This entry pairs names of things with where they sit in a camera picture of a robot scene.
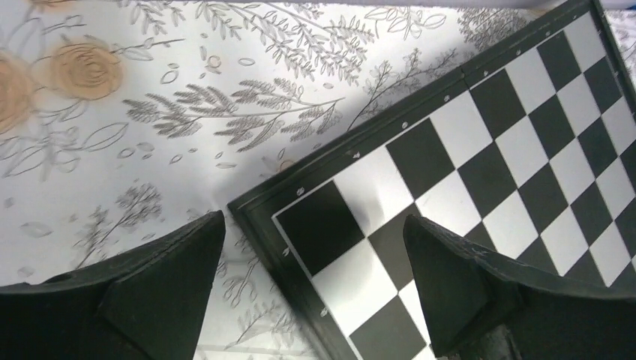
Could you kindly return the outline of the black white chessboard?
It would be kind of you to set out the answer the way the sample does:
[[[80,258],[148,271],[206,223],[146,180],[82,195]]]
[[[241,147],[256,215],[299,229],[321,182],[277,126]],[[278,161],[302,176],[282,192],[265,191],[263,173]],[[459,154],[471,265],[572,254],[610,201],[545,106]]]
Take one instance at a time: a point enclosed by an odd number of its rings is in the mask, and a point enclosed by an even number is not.
[[[635,90],[567,1],[229,204],[321,359],[438,359],[404,245],[428,218],[635,294]]]

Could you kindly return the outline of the floral tablecloth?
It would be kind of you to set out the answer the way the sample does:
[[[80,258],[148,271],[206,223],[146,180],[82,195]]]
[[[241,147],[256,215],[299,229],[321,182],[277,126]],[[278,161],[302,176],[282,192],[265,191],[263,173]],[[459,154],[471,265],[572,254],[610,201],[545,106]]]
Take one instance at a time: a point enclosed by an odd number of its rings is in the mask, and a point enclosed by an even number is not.
[[[3,1],[1,289],[219,211],[191,359],[321,359],[230,203],[565,2]],[[602,11],[635,93],[635,13]]]

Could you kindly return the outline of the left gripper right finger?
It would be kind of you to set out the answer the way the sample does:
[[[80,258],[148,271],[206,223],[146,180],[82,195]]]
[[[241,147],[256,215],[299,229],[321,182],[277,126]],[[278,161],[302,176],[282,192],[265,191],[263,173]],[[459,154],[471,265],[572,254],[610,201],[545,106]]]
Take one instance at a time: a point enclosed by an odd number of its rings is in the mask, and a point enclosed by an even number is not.
[[[435,356],[633,359],[635,293],[562,277],[410,215],[403,241]]]

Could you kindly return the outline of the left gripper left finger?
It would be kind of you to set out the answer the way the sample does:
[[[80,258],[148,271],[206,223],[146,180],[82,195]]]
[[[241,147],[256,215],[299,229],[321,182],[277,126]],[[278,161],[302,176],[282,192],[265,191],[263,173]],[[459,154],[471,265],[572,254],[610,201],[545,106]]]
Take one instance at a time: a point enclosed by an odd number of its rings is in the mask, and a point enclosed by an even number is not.
[[[224,237],[213,211],[43,283],[1,288],[3,359],[192,359]]]

